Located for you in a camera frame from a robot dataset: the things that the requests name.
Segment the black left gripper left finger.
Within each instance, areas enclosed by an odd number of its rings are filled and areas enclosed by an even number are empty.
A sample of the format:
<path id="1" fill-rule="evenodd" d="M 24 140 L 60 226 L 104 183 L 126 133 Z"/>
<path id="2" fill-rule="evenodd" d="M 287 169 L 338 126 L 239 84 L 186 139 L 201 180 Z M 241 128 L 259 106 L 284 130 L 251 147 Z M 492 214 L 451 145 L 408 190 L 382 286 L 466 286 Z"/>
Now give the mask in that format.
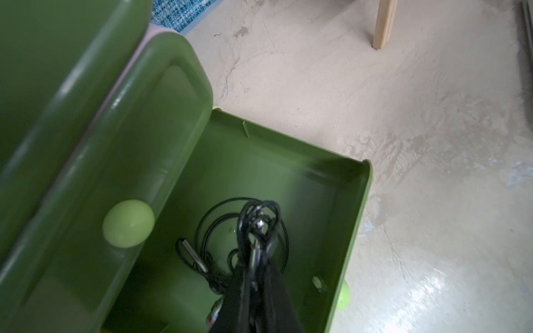
<path id="1" fill-rule="evenodd" d="M 247 267 L 238 262 L 223 297 L 222 308 L 210 332 L 250 332 L 251 281 Z"/>

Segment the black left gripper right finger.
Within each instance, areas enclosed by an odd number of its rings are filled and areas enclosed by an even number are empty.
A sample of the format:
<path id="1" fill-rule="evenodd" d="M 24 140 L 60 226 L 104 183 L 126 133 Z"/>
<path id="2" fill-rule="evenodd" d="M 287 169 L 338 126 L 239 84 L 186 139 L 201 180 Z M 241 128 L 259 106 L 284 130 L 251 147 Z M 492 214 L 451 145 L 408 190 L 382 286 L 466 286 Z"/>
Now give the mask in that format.
<path id="1" fill-rule="evenodd" d="M 261 280 L 264 332 L 304 332 L 276 263 L 265 263 Z"/>

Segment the green drawer cabinet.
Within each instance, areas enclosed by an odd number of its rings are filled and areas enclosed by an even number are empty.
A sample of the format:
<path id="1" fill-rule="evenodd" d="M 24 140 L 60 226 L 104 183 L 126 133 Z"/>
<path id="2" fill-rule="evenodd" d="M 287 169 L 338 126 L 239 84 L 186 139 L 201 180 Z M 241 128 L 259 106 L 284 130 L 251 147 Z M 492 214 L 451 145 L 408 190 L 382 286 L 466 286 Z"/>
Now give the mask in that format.
<path id="1" fill-rule="evenodd" d="M 1 3 L 1 331 L 207 332 L 219 296 L 182 262 L 214 205 L 280 205 L 282 274 L 327 332 L 371 164 L 213 106 L 184 36 L 150 1 Z M 228 273 L 236 220 L 208 251 Z"/>

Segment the black braided earphones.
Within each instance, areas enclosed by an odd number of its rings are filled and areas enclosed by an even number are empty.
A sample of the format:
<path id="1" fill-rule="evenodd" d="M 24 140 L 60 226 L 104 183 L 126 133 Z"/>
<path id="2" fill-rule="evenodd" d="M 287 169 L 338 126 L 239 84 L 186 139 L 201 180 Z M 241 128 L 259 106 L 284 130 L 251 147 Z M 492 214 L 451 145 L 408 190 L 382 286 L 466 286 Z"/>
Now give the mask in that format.
<path id="1" fill-rule="evenodd" d="M 256 289 L 264 280 L 262 275 L 281 226 L 281 209 L 275 201 L 250 200 L 237 219 L 238 264 Z"/>

